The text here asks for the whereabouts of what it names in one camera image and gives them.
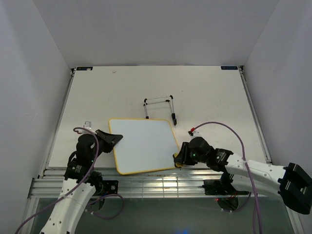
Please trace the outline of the yellow whiteboard eraser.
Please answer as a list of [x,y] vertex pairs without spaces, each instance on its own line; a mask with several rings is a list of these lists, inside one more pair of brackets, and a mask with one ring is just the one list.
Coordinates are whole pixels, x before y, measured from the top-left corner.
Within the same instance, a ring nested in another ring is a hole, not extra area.
[[174,159],[174,165],[176,168],[181,168],[183,167],[183,158],[180,154],[174,153],[173,154],[173,159]]

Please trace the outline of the yellow framed whiteboard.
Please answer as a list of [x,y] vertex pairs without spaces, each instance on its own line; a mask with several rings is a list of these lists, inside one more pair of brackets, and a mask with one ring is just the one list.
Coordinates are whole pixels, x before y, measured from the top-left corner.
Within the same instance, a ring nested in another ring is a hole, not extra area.
[[122,135],[114,146],[116,169],[121,175],[156,172],[175,168],[173,154],[180,151],[169,121],[165,119],[112,118],[113,135]]

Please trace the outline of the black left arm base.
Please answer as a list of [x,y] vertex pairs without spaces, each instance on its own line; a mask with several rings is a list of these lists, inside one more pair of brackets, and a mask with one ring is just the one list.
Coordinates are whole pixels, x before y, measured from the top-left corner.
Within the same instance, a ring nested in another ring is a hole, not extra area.
[[105,203],[105,199],[102,198],[101,200],[98,200],[97,202],[95,201],[102,196],[117,194],[117,193],[118,193],[118,180],[103,180],[100,183],[100,187],[96,189],[95,194],[88,202],[87,209],[90,209],[91,211],[100,210]]

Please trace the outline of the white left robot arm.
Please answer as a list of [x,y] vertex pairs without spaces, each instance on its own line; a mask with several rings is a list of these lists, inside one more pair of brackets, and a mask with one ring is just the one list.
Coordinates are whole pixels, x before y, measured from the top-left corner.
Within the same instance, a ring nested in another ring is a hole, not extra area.
[[68,159],[62,187],[53,210],[41,229],[42,234],[73,234],[83,212],[108,197],[122,198],[117,193],[116,180],[103,180],[95,171],[95,162],[102,153],[110,153],[123,139],[102,130],[92,131],[83,127],[73,129],[79,135],[76,149]]

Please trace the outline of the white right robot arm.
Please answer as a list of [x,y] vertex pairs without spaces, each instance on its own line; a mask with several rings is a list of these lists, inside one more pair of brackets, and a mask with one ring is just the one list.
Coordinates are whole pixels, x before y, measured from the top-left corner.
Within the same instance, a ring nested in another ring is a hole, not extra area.
[[312,178],[295,163],[287,166],[270,165],[230,150],[213,148],[197,136],[183,142],[179,153],[173,154],[176,168],[204,163],[221,172],[220,179],[205,180],[206,195],[265,195],[281,200],[291,210],[308,215],[312,209]]

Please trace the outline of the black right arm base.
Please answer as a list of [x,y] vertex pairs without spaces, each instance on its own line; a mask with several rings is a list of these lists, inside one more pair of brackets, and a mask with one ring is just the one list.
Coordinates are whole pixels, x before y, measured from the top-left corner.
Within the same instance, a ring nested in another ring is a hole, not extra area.
[[220,208],[228,212],[238,211],[240,195],[250,195],[250,192],[236,190],[231,184],[222,184],[221,180],[204,180],[202,188],[205,195],[215,195]]

